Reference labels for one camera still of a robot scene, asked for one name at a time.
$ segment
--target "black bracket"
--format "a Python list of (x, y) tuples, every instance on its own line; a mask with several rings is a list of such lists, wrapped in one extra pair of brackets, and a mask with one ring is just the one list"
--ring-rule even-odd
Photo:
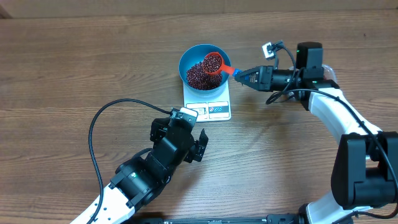
[(268, 224), (299, 224), (297, 222), (297, 215), (283, 214), (283, 215), (267, 215)]
[(208, 141), (209, 138), (207, 137), (205, 130), (202, 129), (199, 140), (195, 141), (195, 144), (190, 148), (187, 156), (185, 156), (184, 161), (189, 163), (192, 161), (200, 162), (205, 153)]
[[(398, 172), (398, 133), (380, 132), (377, 136), (395, 173)], [(380, 159), (369, 136), (356, 133), (341, 136), (331, 174), (331, 191), (340, 206), (351, 210), (358, 206), (382, 207), (397, 201), (396, 190), (386, 163)], [(366, 155), (378, 167), (366, 168)]]

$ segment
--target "white scale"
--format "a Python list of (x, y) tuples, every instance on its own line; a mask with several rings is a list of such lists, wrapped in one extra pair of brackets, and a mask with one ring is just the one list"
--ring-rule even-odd
[(228, 81), (219, 90), (201, 95), (183, 82), (184, 106), (198, 112), (197, 122), (228, 121), (231, 119)]

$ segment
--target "wood grain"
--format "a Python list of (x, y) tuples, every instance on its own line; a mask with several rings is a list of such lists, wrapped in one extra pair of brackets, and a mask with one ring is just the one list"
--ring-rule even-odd
[[(87, 147), (94, 114), (127, 97), (182, 106), (178, 61), (196, 44), (218, 45), (234, 66), (249, 69), (271, 64), (264, 42), (283, 39), (294, 50), (319, 41), (347, 99), (370, 122), (396, 131), (397, 30), (398, 11), (1, 20), (0, 223), (68, 223), (80, 214), (99, 191)], [(140, 213), (292, 213), (330, 189), (337, 143), (316, 117), (297, 103), (266, 106), (270, 93), (233, 80), (229, 90), (232, 120), (193, 130), (197, 137), (205, 128), (210, 139), (203, 161), (182, 164)], [(161, 117), (127, 103), (99, 117), (93, 145), (105, 184), (120, 163), (151, 146), (150, 124)]]
[(2, 0), (15, 19), (395, 9), (397, 0)]

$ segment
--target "red measuring spoon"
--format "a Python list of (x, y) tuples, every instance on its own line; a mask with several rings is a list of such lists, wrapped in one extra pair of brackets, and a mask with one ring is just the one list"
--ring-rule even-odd
[(208, 71), (206, 71), (206, 69), (205, 69), (204, 67), (203, 67), (203, 71), (205, 71), (205, 72), (206, 72), (207, 74), (209, 74), (209, 75), (218, 75), (218, 74), (220, 74), (222, 71), (224, 71), (224, 72), (226, 72), (226, 73), (228, 73), (228, 74), (230, 74), (230, 75), (233, 75), (233, 74), (234, 74), (235, 68), (225, 65), (225, 64), (224, 64), (224, 59), (223, 59), (223, 57), (220, 55), (220, 53), (218, 53), (218, 52), (208, 53), (208, 54), (206, 55), (206, 57), (205, 57), (205, 60), (206, 60), (206, 58), (209, 57), (210, 55), (217, 55), (217, 56), (219, 56), (219, 57), (221, 58), (221, 66), (220, 66), (220, 68), (219, 68), (217, 71), (215, 71), (215, 72), (208, 72)]

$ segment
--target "black cable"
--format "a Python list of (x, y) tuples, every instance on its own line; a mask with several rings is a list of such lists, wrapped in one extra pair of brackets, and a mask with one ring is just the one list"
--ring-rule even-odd
[(152, 109), (155, 109), (157, 111), (160, 111), (162, 113), (169, 114), (169, 115), (172, 114), (170, 111), (166, 111), (166, 110), (160, 109), (160, 108), (158, 108), (158, 107), (156, 107), (154, 105), (151, 105), (149, 103), (143, 102), (141, 100), (128, 99), (128, 98), (115, 100), (115, 101), (112, 101), (110, 103), (107, 103), (101, 109), (99, 109), (99, 111), (95, 114), (93, 120), (91, 121), (90, 130), (88, 131), (88, 148), (90, 150), (91, 160), (93, 161), (94, 169), (95, 169), (95, 172), (96, 172), (96, 175), (97, 175), (97, 178), (98, 178), (98, 183), (99, 183), (99, 201), (98, 201), (97, 209), (95, 210), (93, 216), (91, 216), (90, 220), (88, 220), (87, 224), (90, 224), (91, 222), (93, 222), (95, 220), (95, 217), (97, 216), (98, 212), (100, 211), (101, 206), (102, 206), (102, 201), (104, 199), (104, 185), (102, 183), (102, 177), (101, 177), (101, 174), (100, 174), (100, 170), (98, 169), (98, 164), (97, 164), (97, 161), (95, 159), (94, 150), (93, 150), (93, 129), (94, 129), (94, 124), (95, 124), (95, 121), (97, 120), (98, 116), (102, 113), (102, 111), (104, 111), (109, 106), (112, 106), (112, 105), (114, 105), (116, 103), (121, 103), (121, 102), (140, 103), (142, 105), (148, 106), (148, 107), (150, 107)]
[(287, 54), (289, 55), (290, 59), (292, 60), (293, 71), (296, 71), (296, 61), (294, 60), (294, 56), (293, 56), (292, 52), (287, 47), (285, 47), (283, 45), (273, 45), (273, 48), (274, 49), (276, 49), (276, 48), (284, 49), (287, 52)]
[(274, 102), (274, 103), (285, 103), (286, 101), (291, 100), (292, 98), (294, 98), (294, 95), (289, 96), (287, 99), (284, 99), (282, 101), (278, 101), (278, 102)]
[(297, 80), (299, 80), (299, 78), (296, 78), (296, 76), (299, 75), (303, 70), (304, 70), (304, 67), (300, 68), (298, 71), (295, 71), (295, 70), (294, 70), (294, 73), (293, 73), (293, 75), (292, 75), (292, 78), (290, 78), (289, 83), (287, 84), (287, 86), (284, 88), (283, 91), (286, 91), (286, 90), (289, 89), (289, 87), (290, 87), (290, 85), (292, 84), (293, 80), (296, 80), (296, 83), (297, 83)]

